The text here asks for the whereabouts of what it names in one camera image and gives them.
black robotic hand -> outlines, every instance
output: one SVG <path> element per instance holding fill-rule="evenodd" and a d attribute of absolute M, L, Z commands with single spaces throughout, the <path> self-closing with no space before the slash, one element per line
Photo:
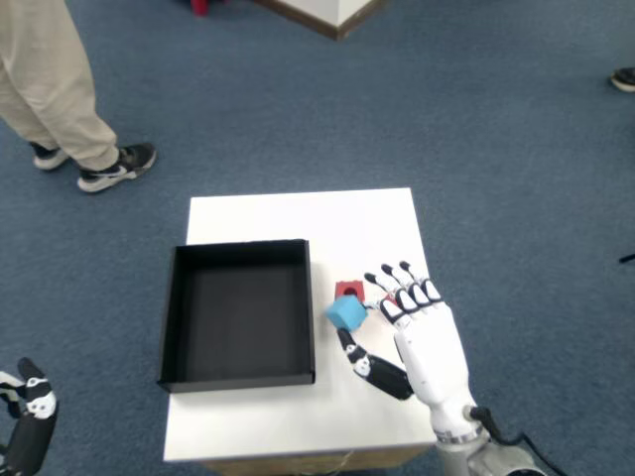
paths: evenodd
<path fill-rule="evenodd" d="M 0 445 L 0 476 L 32 476 L 40 471 L 58 418 L 58 401 L 44 373 L 22 359 L 24 382 L 0 372 L 0 399 L 16 423 L 9 444 Z M 22 408 L 20 401 L 26 402 Z"/>

shoe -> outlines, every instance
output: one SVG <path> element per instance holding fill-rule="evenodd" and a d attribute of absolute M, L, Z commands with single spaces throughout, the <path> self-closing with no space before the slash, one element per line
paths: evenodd
<path fill-rule="evenodd" d="M 620 91 L 635 92 L 635 67 L 622 67 L 611 74 L 611 82 Z"/>
<path fill-rule="evenodd" d="M 80 169 L 77 186 L 87 193 L 95 193 L 110 188 L 123 180 L 136 179 L 147 171 L 157 159 L 157 151 L 152 144 L 137 144 L 119 149 L 119 159 L 108 169 L 90 171 Z"/>
<path fill-rule="evenodd" d="M 52 171 L 61 166 L 68 159 L 68 155 L 62 149 L 45 149 L 40 144 L 31 142 L 31 147 L 36 155 L 33 157 L 33 163 L 41 171 Z"/>

beige pants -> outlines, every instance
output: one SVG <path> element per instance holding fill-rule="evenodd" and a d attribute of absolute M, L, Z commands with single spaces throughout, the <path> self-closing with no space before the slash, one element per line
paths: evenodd
<path fill-rule="evenodd" d="M 90 65 L 64 0 L 0 0 L 0 117 L 84 168 L 117 161 L 117 137 L 95 113 Z"/>

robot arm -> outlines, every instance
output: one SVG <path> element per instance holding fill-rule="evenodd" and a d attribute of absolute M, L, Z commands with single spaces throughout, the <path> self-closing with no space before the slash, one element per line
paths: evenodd
<path fill-rule="evenodd" d="M 18 363 L 24 382 L 0 372 L 0 399 L 16 419 L 11 439 L 0 445 L 0 476 L 32 476 L 40 471 L 58 417 L 58 401 L 49 380 L 29 359 Z M 20 401 L 26 402 L 21 408 Z"/>
<path fill-rule="evenodd" d="M 381 310 L 393 324 L 410 388 L 403 383 L 402 369 L 368 354 L 348 331 L 338 329 L 339 339 L 358 376 L 400 400 L 414 393 L 430 407 L 446 476 L 544 476 L 519 446 L 521 441 L 554 473 L 566 476 L 526 435 L 505 440 L 489 411 L 476 406 L 452 311 L 428 276 L 407 262 L 399 268 L 383 265 L 382 271 L 383 275 L 366 274 L 365 278 L 387 296 L 364 306 Z"/>

wall base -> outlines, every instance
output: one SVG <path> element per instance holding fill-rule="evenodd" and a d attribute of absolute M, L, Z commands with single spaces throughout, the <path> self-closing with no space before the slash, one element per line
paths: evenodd
<path fill-rule="evenodd" d="M 308 13 L 303 12 L 291 5 L 280 0 L 254 0 L 257 4 L 273 10 L 274 12 L 288 18 L 289 20 L 300 23 L 311 30 L 320 33 L 332 40 L 340 41 L 348 36 L 350 32 L 361 25 L 364 20 L 373 13 L 383 7 L 388 0 L 371 0 L 366 6 L 355 13 L 339 26 L 332 25 Z"/>

